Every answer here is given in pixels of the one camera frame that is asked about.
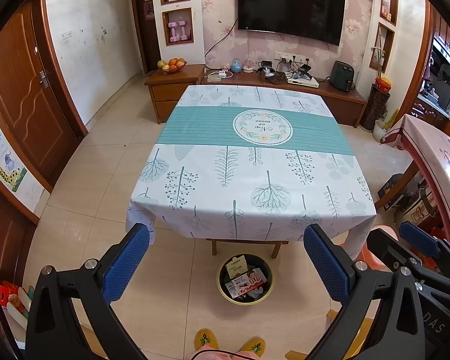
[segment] tablecloth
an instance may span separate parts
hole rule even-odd
[[[382,138],[401,144],[427,180],[450,241],[450,137],[423,120],[405,115]]]
[[[189,86],[133,190],[127,228],[185,237],[301,240],[310,223],[360,251],[376,216],[365,177],[318,95]]]

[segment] door handle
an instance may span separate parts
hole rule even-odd
[[[45,72],[43,70],[39,74],[40,74],[40,78],[42,79],[40,81],[40,83],[43,84],[43,86],[45,88],[48,88],[50,85],[48,84],[47,75],[45,74]]]

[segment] light switch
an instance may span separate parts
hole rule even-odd
[[[65,39],[71,38],[71,36],[72,36],[72,31],[62,32],[60,34],[60,39],[64,41]]]

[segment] fruit bowl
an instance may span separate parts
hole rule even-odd
[[[176,69],[162,70],[162,72],[166,73],[166,74],[177,73],[178,71],[181,71],[186,65],[187,65],[187,62],[185,61],[182,66],[177,67]]]

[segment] wall-mounted tv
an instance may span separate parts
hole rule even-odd
[[[238,0],[238,29],[340,45],[345,0]]]

